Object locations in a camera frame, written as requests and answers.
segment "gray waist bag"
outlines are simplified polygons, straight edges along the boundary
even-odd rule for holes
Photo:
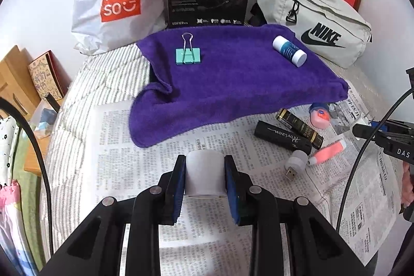
[[[268,24],[288,26],[310,50],[347,68],[362,55],[371,25],[344,0],[257,0]]]

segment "pink lip balm tin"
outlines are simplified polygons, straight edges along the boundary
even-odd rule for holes
[[[313,103],[309,107],[311,123],[315,128],[326,129],[331,124],[328,105],[325,103]]]

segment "green cloth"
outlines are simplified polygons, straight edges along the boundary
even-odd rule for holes
[[[37,268],[41,270],[46,264],[39,221],[41,181],[40,177],[23,170],[29,146],[30,140],[27,138],[25,132],[21,130],[14,156],[12,176],[20,185],[21,211],[29,249],[32,252],[33,260]]]

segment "teal binder clip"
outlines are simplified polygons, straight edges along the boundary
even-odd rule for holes
[[[190,48],[186,48],[186,38],[185,35],[190,35]],[[182,35],[184,39],[184,47],[183,48],[176,48],[175,50],[175,63],[177,65],[182,64],[199,64],[201,62],[200,58],[200,48],[194,47],[191,44],[191,40],[193,39],[193,35],[189,32],[185,32]]]

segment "metal clip handle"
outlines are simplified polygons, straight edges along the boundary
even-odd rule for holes
[[[193,39],[193,35],[189,32],[185,32],[183,33],[181,36],[183,37],[184,40],[184,47],[183,47],[183,63],[184,63],[184,59],[186,57],[186,38],[184,37],[185,35],[190,35],[190,51],[191,51],[191,56],[193,57],[193,62],[195,62],[195,58],[194,58],[194,51],[193,51],[193,45],[191,44],[191,40]]]

